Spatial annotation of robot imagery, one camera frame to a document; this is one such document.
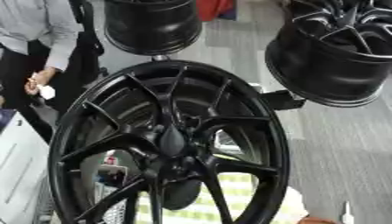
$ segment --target black bag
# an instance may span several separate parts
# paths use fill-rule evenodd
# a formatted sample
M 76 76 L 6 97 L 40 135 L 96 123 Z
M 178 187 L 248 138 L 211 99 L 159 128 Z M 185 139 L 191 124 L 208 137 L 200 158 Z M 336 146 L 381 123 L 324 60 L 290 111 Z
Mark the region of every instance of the black bag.
M 93 5 L 86 0 L 70 0 L 70 4 L 76 21 L 84 28 L 84 31 L 79 33 L 76 47 L 81 56 L 81 82 L 88 84 L 98 78 L 100 74 L 98 58 L 105 51 L 95 33 Z

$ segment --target black wheel rim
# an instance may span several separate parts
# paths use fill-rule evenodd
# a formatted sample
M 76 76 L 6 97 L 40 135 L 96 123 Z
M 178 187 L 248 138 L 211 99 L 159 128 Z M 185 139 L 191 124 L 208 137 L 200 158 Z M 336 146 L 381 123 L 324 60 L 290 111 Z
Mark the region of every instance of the black wheel rim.
M 292 0 L 266 50 L 290 91 L 334 107 L 372 102 L 392 69 L 392 10 L 377 1 Z
M 128 115 L 123 113 L 122 96 L 134 100 L 134 104 L 125 105 L 133 109 Z M 138 109 L 142 107 L 148 112 L 141 113 Z M 83 125 L 89 123 L 97 126 L 85 130 Z M 242 150 L 253 154 L 235 157 L 212 151 L 217 130 L 226 131 Z M 137 158 L 140 172 L 107 198 L 91 203 L 81 179 L 83 163 L 114 147 Z M 213 66 L 161 61 L 126 68 L 108 77 L 70 108 L 51 143 L 49 179 L 63 223 L 105 223 L 104 213 L 125 199 L 123 223 L 133 223 L 138 193 L 147 191 L 153 223 L 160 224 L 165 190 L 190 180 L 206 185 L 222 223 L 270 223 L 284 197 L 289 166 L 280 122 L 251 86 Z M 217 179 L 223 172 L 243 172 L 258 178 L 252 200 L 236 220 Z

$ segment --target wheel spoke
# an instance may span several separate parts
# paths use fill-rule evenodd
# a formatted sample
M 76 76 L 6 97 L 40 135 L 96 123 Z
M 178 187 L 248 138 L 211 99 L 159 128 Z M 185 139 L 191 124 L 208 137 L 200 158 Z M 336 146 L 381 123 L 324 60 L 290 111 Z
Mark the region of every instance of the wheel spoke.
M 110 115 L 107 111 L 105 111 L 100 106 L 92 103 L 91 101 L 86 101 L 83 103 L 83 107 L 87 110 L 87 113 L 99 116 L 103 121 L 109 124 L 114 130 L 120 129 L 120 122 L 116 117 Z
M 270 123 L 268 117 L 216 116 L 206 119 L 195 131 L 196 137 L 210 137 L 213 133 L 226 127 L 265 126 Z
M 377 37 L 378 39 L 382 39 L 387 43 L 392 43 L 392 32 L 390 30 L 390 24 L 361 24 L 357 27 L 357 30 L 360 33 L 372 33 L 373 36 Z
M 163 110 L 161 104 L 159 103 L 159 99 L 157 95 L 148 87 L 146 87 L 133 73 L 125 74 L 125 79 L 129 83 L 131 87 L 136 87 L 140 89 L 144 95 L 155 105 L 156 112 L 155 112 L 155 119 L 157 123 L 162 123 L 162 114 Z
M 261 164 L 253 164 L 246 161 L 226 159 L 217 157 L 215 159 L 216 171 L 218 173 L 223 172 L 242 172 L 253 174 L 259 179 L 264 179 L 266 177 L 273 177 L 278 175 L 278 169 L 270 166 L 265 166 Z
M 180 68 L 175 80 L 169 87 L 169 91 L 167 92 L 166 96 L 163 97 L 163 99 L 161 100 L 164 116 L 169 121 L 171 121 L 171 123 L 174 123 L 176 127 L 179 126 L 182 118 L 179 109 L 177 108 L 176 102 L 174 101 L 174 95 L 176 94 L 177 88 L 179 87 L 179 83 L 184 79 L 186 70 L 186 66 L 182 66 Z
M 331 14 L 326 11 L 316 11 L 316 12 L 311 12 L 311 13 L 305 14 L 303 16 L 295 17 L 293 19 L 293 22 L 302 21 L 302 20 L 309 20 L 309 19 L 313 19 L 313 18 L 328 19 L 328 17 L 330 17 L 330 16 L 331 16 Z
M 90 207 L 86 212 L 81 214 L 75 221 L 100 221 L 103 215 L 115 204 L 126 199 L 130 194 L 139 192 L 143 189 L 145 181 L 141 176 L 134 177 L 124 187 L 112 192 L 94 206 Z
M 372 53 L 365 39 L 351 26 L 345 26 L 342 29 L 321 37 L 320 39 L 333 44 L 333 41 L 341 38 L 351 40 L 351 43 L 348 44 L 356 46 L 359 53 Z
M 164 190 L 161 183 L 156 178 L 150 183 L 150 207 L 153 224 L 162 224 L 163 222 L 163 196 Z
M 130 192 L 125 206 L 125 216 L 122 224 L 134 224 L 137 217 L 138 192 Z
M 224 93 L 226 92 L 228 87 L 230 86 L 231 82 L 232 81 L 230 79 L 225 79 L 223 85 L 220 87 L 220 89 L 216 93 L 216 96 L 214 97 L 213 102 L 211 103 L 211 106 L 208 109 L 208 114 L 210 116 L 217 115 L 217 109 L 218 109 L 219 103 L 221 102 L 222 96 L 224 95 Z
M 221 183 L 218 180 L 218 173 L 215 171 L 213 166 L 205 164 L 204 162 L 201 163 L 204 173 L 204 177 L 202 177 L 201 180 L 206 185 L 208 191 L 213 197 L 213 201 L 219 210 L 222 223 L 232 224 L 233 218 L 230 214 L 230 210 L 228 209 L 228 203 L 226 202 L 225 196 L 223 194 Z
M 365 24 L 373 19 L 382 19 L 386 23 L 392 23 L 392 10 L 390 9 L 381 9 L 374 8 L 373 10 L 369 10 L 361 16 L 360 22 Z
M 114 134 L 108 136 L 101 141 L 92 143 L 89 146 L 82 148 L 80 150 L 75 150 L 61 158 L 61 162 L 72 162 L 74 164 L 79 164 L 83 159 L 91 157 L 93 155 L 103 153 L 105 151 L 110 151 L 113 148 L 118 148 L 119 150 L 124 150 L 130 154 L 135 152 L 132 147 L 141 149 L 144 153 L 158 151 L 156 147 L 150 143 L 148 140 L 135 136 L 133 134 Z

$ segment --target gray floor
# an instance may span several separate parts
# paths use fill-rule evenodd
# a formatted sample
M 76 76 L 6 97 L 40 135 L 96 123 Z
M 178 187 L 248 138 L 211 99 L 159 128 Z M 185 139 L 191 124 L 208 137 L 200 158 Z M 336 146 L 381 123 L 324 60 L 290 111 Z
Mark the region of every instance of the gray floor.
M 267 91 L 282 87 L 264 65 L 264 49 L 282 24 L 269 0 L 239 0 L 236 22 L 205 23 L 197 43 L 173 55 L 222 67 Z M 97 31 L 106 46 L 101 58 L 110 72 L 149 60 L 115 49 L 104 39 L 103 3 L 94 0 Z M 291 185 L 312 215 L 337 220 L 343 202 L 353 206 L 356 224 L 392 221 L 392 80 L 382 97 L 362 108 L 328 108 L 308 102 L 280 112 L 290 139 Z

